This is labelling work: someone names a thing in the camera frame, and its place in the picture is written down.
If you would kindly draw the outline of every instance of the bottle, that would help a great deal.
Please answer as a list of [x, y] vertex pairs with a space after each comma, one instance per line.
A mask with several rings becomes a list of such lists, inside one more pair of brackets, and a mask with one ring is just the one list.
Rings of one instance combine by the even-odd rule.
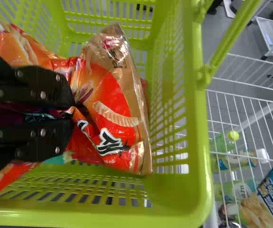
[[235, 155], [218, 155], [213, 154], [211, 156], [211, 166], [212, 166], [212, 172], [213, 173], [219, 173], [218, 166], [220, 166], [220, 171], [227, 171], [229, 170], [229, 167], [231, 166], [232, 171], [240, 170], [239, 163], [241, 166], [241, 169], [249, 168], [249, 166], [255, 168], [258, 166], [258, 161], [260, 161], [261, 164], [265, 164], [269, 162], [269, 154], [266, 152], [265, 149], [258, 149], [255, 152], [249, 151], [239, 151], [238, 153], [241, 156], [235, 156]]
[[235, 150], [235, 141], [239, 140], [237, 131], [230, 131], [226, 137], [221, 133], [209, 142], [210, 151], [227, 153]]
[[[256, 188], [259, 186], [260, 182], [258, 180], [255, 181], [256, 186], [254, 185], [254, 181], [252, 179], [245, 180], [244, 183], [241, 180], [234, 180], [232, 182], [224, 182], [223, 192], [224, 192], [224, 200], [225, 201], [234, 201], [234, 192], [236, 194], [237, 200], [242, 200], [243, 198], [247, 198], [251, 193], [256, 191]], [[222, 185], [221, 183], [214, 183], [214, 197], [216, 201], [223, 201], [222, 195]]]
[[[254, 151], [247, 152], [239, 152], [240, 155], [243, 156], [250, 156], [250, 157], [256, 157], [256, 153]], [[211, 157], [211, 166], [212, 166], [212, 172], [213, 173], [219, 173], [218, 166], [220, 166], [220, 171], [226, 171], [229, 170], [229, 167], [231, 166], [231, 170], [239, 170], [239, 163], [241, 165], [241, 168], [248, 167], [251, 165], [251, 167], [257, 167], [258, 160], [255, 158], [247, 158], [247, 157], [239, 157], [235, 155], [218, 155], [218, 157], [214, 154]]]

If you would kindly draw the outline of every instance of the yellow bottle cap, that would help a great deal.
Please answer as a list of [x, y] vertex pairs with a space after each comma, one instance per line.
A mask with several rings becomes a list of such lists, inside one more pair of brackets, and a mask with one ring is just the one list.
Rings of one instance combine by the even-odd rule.
[[228, 133], [228, 138], [231, 141], [237, 141], [237, 140], [239, 140], [239, 133], [237, 131], [230, 131]]

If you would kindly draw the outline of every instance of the white cart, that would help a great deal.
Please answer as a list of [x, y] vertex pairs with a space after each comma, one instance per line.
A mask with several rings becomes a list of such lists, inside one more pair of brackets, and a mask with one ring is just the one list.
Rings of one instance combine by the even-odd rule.
[[[217, 228], [222, 223], [218, 209], [225, 205], [224, 184], [252, 180], [256, 185], [273, 167], [273, 63], [228, 54], [206, 94], [210, 140], [219, 134], [238, 131], [240, 140], [235, 144], [235, 152], [227, 155], [258, 160], [257, 167], [243, 167], [239, 163], [239, 169], [229, 167], [228, 171], [221, 171], [219, 167], [213, 174], [214, 183], [222, 186], [223, 201], [215, 201], [211, 216], [203, 227]], [[266, 156], [238, 153], [258, 149], [264, 149]], [[224, 155], [212, 148], [211, 154]], [[239, 204], [236, 195], [234, 198], [234, 203]], [[229, 227], [227, 216], [223, 222]]]

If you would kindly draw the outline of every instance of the plastic basket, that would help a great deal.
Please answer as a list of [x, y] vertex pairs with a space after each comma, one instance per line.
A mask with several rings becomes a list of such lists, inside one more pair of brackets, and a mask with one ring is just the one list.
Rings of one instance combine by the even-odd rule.
[[245, 4], [212, 58], [201, 22], [212, 0], [0, 0], [0, 18], [68, 57], [118, 21], [150, 86], [154, 174], [42, 164], [0, 193], [0, 225], [199, 227], [212, 205], [205, 87], [260, 2]]

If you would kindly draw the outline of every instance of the white wire shelf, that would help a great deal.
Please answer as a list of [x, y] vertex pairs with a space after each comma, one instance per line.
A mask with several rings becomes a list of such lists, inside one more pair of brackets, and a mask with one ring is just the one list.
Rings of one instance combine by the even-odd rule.
[[[228, 163], [228, 170], [225, 171], [221, 170], [218, 163], [217, 169], [213, 171], [214, 184], [221, 185], [223, 200], [215, 202], [211, 215], [214, 218], [211, 221], [218, 220], [220, 224], [221, 220], [217, 212], [221, 205], [226, 204], [224, 185], [234, 186], [234, 181], [241, 181], [244, 185], [247, 181], [252, 181], [256, 186], [273, 167], [273, 101], [209, 89], [206, 93], [210, 145], [212, 142], [213, 145], [215, 144], [215, 147], [210, 148], [211, 156], [215, 156], [217, 160], [222, 156], [228, 159], [235, 157], [238, 161], [238, 166]], [[234, 143], [234, 149], [228, 153], [218, 151], [215, 139], [219, 134], [227, 135], [232, 130], [238, 131], [240, 135], [240, 139]], [[269, 155], [268, 158], [259, 158], [255, 153], [251, 153], [258, 149], [264, 149]], [[256, 160], [257, 165], [253, 167], [249, 162], [245, 166], [241, 164], [240, 158], [248, 159], [248, 161]], [[235, 191], [233, 194], [232, 203], [238, 206], [239, 198]], [[241, 226], [240, 214], [238, 214], [238, 220]], [[211, 222], [209, 226], [206, 224], [204, 227], [217, 228], [218, 225], [216, 222]]]
[[273, 90], [273, 62], [229, 53], [214, 79]]

